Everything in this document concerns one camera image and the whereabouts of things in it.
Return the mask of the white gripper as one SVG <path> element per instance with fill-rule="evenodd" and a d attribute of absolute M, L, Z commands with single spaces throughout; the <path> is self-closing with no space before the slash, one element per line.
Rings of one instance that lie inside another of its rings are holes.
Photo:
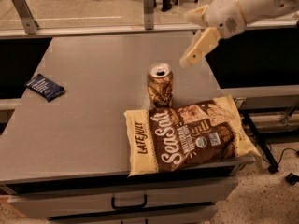
<path fill-rule="evenodd" d="M 189 10 L 184 14 L 184 19 L 187 23 L 201 27 L 208 25 L 209 28 L 195 33 L 192 43 L 179 60 L 182 68 L 191 67 L 204 58 L 218 46 L 221 37 L 233 37 L 247 27 L 237 0 L 213 0 L 209 5 Z"/>

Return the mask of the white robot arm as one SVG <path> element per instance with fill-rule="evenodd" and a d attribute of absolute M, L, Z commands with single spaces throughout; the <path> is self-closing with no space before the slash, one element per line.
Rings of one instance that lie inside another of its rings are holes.
<path fill-rule="evenodd" d="M 249 24 L 286 15 L 298 7 L 299 0 L 213 0 L 192 9 L 184 18 L 203 31 L 195 33 L 179 64 L 183 68 L 191 67 L 216 48 L 220 39 L 241 34 Z"/>

